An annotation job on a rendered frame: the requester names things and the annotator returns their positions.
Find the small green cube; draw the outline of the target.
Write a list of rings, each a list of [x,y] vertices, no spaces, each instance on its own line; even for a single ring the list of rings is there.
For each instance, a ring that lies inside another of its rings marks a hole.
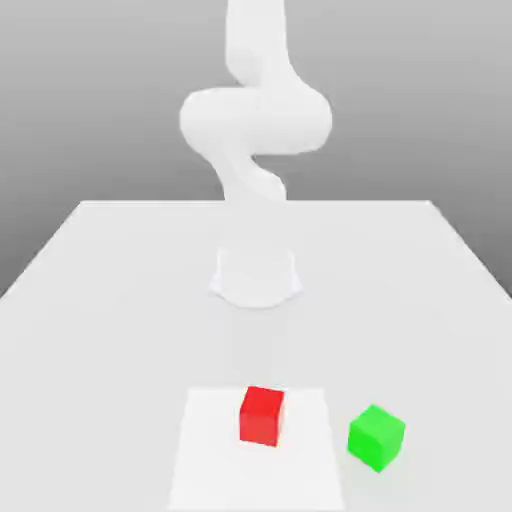
[[[380,473],[400,452],[405,428],[404,421],[371,404],[350,422],[347,450]]]

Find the small red cube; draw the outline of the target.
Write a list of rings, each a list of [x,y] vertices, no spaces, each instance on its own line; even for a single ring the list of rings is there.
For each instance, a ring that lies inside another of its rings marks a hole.
[[[239,410],[241,441],[270,447],[278,445],[285,392],[249,386]]]

